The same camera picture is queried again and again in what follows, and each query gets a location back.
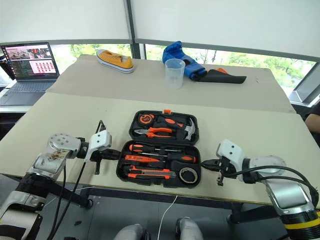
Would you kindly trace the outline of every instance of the black cable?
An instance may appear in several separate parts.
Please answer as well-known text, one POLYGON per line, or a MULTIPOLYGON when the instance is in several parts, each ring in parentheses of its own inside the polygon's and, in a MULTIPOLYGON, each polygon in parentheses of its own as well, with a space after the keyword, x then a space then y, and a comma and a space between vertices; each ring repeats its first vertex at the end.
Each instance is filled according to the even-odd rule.
POLYGON ((298 183, 301 183, 301 184, 307 186, 310 190, 312 204, 315 208, 317 207, 318 201, 319 201, 319 193, 309 182, 305 182, 303 180, 300 180, 300 179, 297 179, 294 177, 290 177, 290 176, 264 176, 264 177, 259 177, 256 181, 261 182, 263 180, 268 180, 268 179, 290 180, 290 181, 298 182, 298 183))
POLYGON ((237 171, 235 173, 230 173, 230 174, 225 174, 224 173, 223 176, 226 177, 226 178, 230 178, 230 177, 235 177, 235 176, 238 176, 238 175, 241 175, 241 174, 246 174, 246 173, 250 173, 250 172, 261 170, 261 169, 283 169, 283 170, 287 170, 289 172, 292 172, 292 173, 298 175, 306 183, 309 183, 308 179, 301 172, 299 172, 299 171, 297 171, 297 170, 295 170, 293 168, 287 167, 287 166, 275 166, 275 165, 252 167, 252 168, 248 168, 248 169, 245 169, 245 170, 242 170, 242 171, 237 171))
POLYGON ((76 191, 76 189, 77 189, 77 187, 78 187, 80 178, 81 178, 81 176, 82 176, 82 173, 84 172, 85 166, 86 166, 86 163, 84 162, 83 165, 82 165, 81 171, 80 171, 80 173, 79 173, 78 179, 76 180, 76 183, 75 183, 74 188, 73 188, 73 190, 72 190, 72 194, 70 195, 69 200, 68 200, 68 203, 66 204, 66 206, 65 206, 65 208, 64 208, 64 210, 63 210, 63 213, 61 214, 61 217, 60 217, 60 219, 59 219, 59 222, 57 223, 54 231, 53 231, 52 234, 47 238, 47 240, 52 240, 52 239, 54 238, 54 236, 55 236, 55 234, 56 234, 56 232, 57 232, 57 230, 58 230, 58 228, 59 228, 62 220, 64 219, 64 217, 65 217, 65 215, 66 215, 66 212, 67 212, 67 210, 68 210, 68 208, 69 208, 69 205, 70 205, 70 203, 71 203, 72 196, 73 196, 73 194, 75 193, 75 191, 76 191))
POLYGON ((59 210, 60 210, 60 204, 61 204, 61 200, 62 200, 62 195, 64 193, 64 189, 65 189, 65 186, 66 186, 66 178, 67 178, 67 171, 66 171, 66 165, 64 165, 64 168, 63 168, 63 184, 62 184, 62 188, 61 188, 61 191, 60 191, 58 204, 56 205, 54 220, 53 220, 52 228, 51 228, 50 234, 48 236, 48 239, 49 239, 50 235, 53 233, 53 231, 54 231, 54 229, 56 227, 58 214, 59 214, 59 210))

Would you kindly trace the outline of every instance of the screwdriver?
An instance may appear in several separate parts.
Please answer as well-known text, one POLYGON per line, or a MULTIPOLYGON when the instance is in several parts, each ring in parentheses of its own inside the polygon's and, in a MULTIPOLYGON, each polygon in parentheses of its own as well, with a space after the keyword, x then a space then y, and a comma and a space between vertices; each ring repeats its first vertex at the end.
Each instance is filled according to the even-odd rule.
POLYGON ((168 152, 181 152, 181 150, 172 150, 172 149, 160 149, 156 148, 154 146, 148 146, 148 145, 140 145, 140 144, 131 144, 129 146, 130 151, 136 152, 136 153, 142 153, 142 152, 154 152, 154 151, 161 151, 165 150, 168 152))
POLYGON ((161 155, 161 154, 155 154, 155 153, 147 153, 147 152, 141 152, 141 154, 144 155, 151 155, 151 156, 162 156, 167 158, 170 161, 179 161, 182 163, 189 163, 189 164, 194 164, 196 163, 196 157, 195 156, 190 156, 190 155, 185 155, 182 153, 168 153, 168 155, 161 155))
POLYGON ((146 157, 146 156, 136 156, 136 155, 126 155, 124 159, 127 161, 137 161, 140 163, 160 162, 159 159, 150 158, 150 157, 146 157))

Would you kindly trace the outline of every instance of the open tool case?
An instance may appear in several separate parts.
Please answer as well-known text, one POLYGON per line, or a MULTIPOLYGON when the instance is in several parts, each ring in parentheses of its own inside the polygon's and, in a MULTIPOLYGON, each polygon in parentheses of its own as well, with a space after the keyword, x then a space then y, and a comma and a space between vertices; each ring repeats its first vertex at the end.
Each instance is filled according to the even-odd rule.
POLYGON ((138 111, 129 129, 133 140, 125 143, 116 168, 117 176, 142 185, 193 188, 201 180, 199 139, 193 115, 138 111))

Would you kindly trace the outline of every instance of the clear plastic cup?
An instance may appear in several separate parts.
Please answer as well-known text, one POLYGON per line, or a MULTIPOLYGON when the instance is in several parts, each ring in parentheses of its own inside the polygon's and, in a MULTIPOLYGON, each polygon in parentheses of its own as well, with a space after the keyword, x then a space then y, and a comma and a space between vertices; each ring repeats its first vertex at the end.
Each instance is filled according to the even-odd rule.
POLYGON ((172 58, 165 61, 165 82, 170 89, 182 87, 186 63, 181 59, 172 58))

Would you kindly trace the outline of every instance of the table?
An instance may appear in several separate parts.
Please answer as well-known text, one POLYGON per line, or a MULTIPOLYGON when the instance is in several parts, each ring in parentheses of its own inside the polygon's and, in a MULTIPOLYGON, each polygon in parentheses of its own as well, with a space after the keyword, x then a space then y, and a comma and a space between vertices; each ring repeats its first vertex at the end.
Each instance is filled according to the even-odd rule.
MULTIPOLYGON (((200 139, 195 146, 200 151, 202 161, 215 158, 219 142, 228 138, 239 145, 248 157, 282 157, 288 167, 301 171, 315 188, 320 187, 320 150, 297 114, 59 93, 46 93, 0 141, 0 173, 24 176, 36 156, 45 149, 50 135, 67 133, 88 140, 99 120, 104 121, 113 136, 112 148, 120 151, 131 139, 129 127, 138 110, 168 108, 197 117, 200 139)), ((67 161, 68 182, 76 181, 82 163, 80 159, 67 161)), ((101 162, 100 175, 94 175, 95 164, 90 162, 80 183, 220 201, 270 203, 262 184, 244 184, 235 179, 225 179, 224 186, 220 187, 216 184, 218 173, 206 169, 202 169, 200 184, 186 189, 123 182, 116 176, 116 165, 117 161, 104 160, 101 162)))
POLYGON ((181 89, 165 85, 161 61, 133 59, 135 70, 124 74, 101 65, 96 56, 81 55, 47 90, 50 93, 198 105, 232 109, 296 113, 270 69, 204 64, 247 76, 243 84, 194 82, 184 77, 181 89))

